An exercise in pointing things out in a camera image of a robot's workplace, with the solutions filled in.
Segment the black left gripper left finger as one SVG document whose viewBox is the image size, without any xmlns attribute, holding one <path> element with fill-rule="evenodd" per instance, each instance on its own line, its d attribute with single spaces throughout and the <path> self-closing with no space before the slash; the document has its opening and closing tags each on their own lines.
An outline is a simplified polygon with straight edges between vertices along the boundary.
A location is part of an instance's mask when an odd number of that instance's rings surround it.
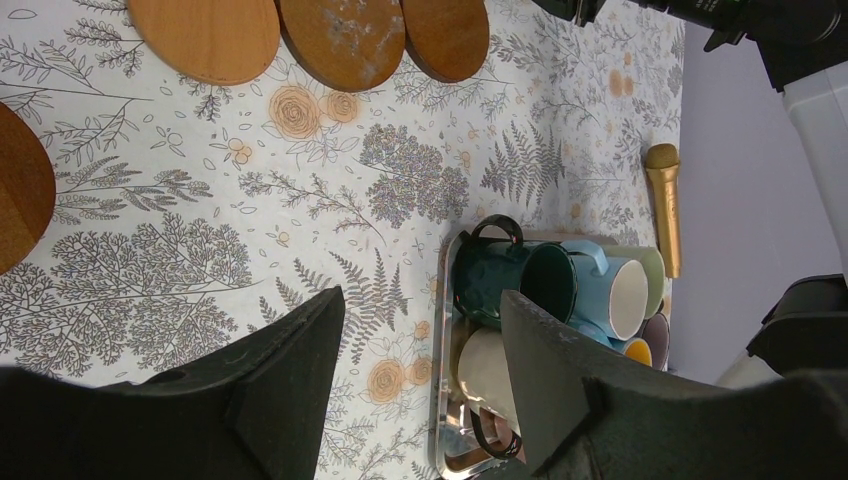
<svg viewBox="0 0 848 480">
<path fill-rule="evenodd" d="M 1 371 L 5 479 L 310 479 L 345 301 L 328 288 L 275 322 L 141 384 Z"/>
</svg>

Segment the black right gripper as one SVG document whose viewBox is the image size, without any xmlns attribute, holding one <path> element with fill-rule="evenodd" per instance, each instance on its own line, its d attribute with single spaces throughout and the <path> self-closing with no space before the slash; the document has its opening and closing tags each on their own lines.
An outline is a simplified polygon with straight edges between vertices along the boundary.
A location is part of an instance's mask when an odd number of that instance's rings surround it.
<svg viewBox="0 0 848 480">
<path fill-rule="evenodd" d="M 633 0 L 634 4 L 713 31 L 704 50 L 754 41 L 806 46 L 827 38 L 842 8 L 836 1 L 814 0 Z"/>
</svg>

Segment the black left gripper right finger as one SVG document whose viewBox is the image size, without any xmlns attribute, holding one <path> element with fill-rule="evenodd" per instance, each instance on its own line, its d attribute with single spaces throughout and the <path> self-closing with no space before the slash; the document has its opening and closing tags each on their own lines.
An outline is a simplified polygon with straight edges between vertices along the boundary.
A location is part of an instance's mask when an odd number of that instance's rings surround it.
<svg viewBox="0 0 848 480">
<path fill-rule="evenodd" d="M 726 389 L 603 346 L 524 295 L 502 334 L 529 472 L 542 479 L 843 479 L 847 376 Z"/>
</svg>

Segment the light wooden coaster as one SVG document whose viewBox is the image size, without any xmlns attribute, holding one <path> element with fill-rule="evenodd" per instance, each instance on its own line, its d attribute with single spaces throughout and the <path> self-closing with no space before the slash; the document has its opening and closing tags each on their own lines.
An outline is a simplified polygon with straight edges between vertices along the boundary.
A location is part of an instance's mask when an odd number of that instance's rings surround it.
<svg viewBox="0 0 848 480">
<path fill-rule="evenodd" d="M 56 183 L 47 152 L 9 107 L 1 106 L 1 272 L 35 248 L 52 219 Z"/>
</svg>

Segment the reddish brown coaster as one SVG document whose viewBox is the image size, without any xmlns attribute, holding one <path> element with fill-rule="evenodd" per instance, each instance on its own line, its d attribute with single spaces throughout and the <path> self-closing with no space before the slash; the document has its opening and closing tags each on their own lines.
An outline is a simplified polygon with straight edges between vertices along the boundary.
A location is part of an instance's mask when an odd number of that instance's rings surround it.
<svg viewBox="0 0 848 480">
<path fill-rule="evenodd" d="M 443 83 L 471 78 L 489 48 L 483 0 L 403 0 L 406 51 L 419 69 Z"/>
</svg>

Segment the light brown coaster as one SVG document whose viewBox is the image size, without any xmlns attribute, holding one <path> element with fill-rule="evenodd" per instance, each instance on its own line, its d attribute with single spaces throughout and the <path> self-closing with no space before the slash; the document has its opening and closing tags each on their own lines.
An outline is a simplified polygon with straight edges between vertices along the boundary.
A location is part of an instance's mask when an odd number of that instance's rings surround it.
<svg viewBox="0 0 848 480">
<path fill-rule="evenodd" d="M 259 77 L 281 40 L 272 0 L 129 0 L 126 6 L 136 31 L 159 59 L 212 85 Z"/>
</svg>

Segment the scratched dark brown coaster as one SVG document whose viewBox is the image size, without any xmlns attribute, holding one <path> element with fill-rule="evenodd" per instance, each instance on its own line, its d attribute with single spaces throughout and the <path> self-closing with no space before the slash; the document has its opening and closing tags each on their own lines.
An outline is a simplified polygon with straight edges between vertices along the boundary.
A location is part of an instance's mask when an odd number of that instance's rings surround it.
<svg viewBox="0 0 848 480">
<path fill-rule="evenodd" d="M 389 79 L 402 61 L 405 22 L 391 0 L 280 0 L 282 37 L 322 84 L 357 93 Z"/>
</svg>

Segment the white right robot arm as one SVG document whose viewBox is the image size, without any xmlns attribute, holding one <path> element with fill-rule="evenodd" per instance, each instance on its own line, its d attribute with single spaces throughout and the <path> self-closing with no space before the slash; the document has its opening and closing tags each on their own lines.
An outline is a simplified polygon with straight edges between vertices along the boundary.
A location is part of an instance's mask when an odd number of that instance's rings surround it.
<svg viewBox="0 0 848 480">
<path fill-rule="evenodd" d="M 629 1 L 585 27 L 536 11 L 500 58 L 537 93 L 531 114 L 566 134 L 567 200 L 580 233 L 655 246 L 650 148 L 681 161 L 683 269 L 665 301 L 672 373 L 746 385 L 773 378 L 746 352 L 793 281 L 842 269 L 813 174 L 750 41 L 706 53 L 708 31 Z"/>
</svg>

